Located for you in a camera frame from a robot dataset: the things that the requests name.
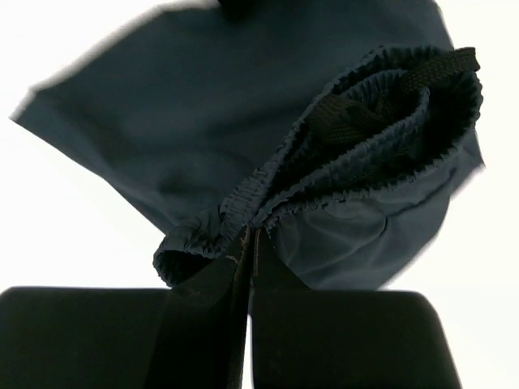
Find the dark navy shorts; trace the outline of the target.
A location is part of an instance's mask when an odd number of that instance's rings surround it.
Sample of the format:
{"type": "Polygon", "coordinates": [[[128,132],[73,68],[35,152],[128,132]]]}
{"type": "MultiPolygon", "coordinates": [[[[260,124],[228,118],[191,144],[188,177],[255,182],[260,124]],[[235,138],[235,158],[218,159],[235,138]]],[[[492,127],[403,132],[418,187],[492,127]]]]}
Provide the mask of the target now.
{"type": "Polygon", "coordinates": [[[377,289],[483,164],[482,86],[452,55],[433,1],[163,11],[12,119],[163,232],[168,286],[248,226],[313,289],[377,289]]]}

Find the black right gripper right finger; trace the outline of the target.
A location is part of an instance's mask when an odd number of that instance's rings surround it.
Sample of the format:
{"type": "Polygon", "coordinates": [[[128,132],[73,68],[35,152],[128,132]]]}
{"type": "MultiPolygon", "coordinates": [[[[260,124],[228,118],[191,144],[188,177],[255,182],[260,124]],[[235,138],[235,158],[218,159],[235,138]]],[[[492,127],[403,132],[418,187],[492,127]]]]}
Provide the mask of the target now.
{"type": "Polygon", "coordinates": [[[438,314],[414,292],[309,289],[258,230],[252,373],[257,388],[461,387],[438,314]]]}

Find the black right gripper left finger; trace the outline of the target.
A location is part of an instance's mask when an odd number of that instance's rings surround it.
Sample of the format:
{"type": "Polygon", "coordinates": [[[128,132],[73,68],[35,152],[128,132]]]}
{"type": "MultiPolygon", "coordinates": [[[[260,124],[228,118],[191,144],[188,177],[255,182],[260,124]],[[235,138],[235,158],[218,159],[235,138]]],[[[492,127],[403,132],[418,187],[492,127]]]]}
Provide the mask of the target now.
{"type": "Polygon", "coordinates": [[[239,388],[250,252],[244,228],[173,289],[8,289],[2,387],[239,388]]]}

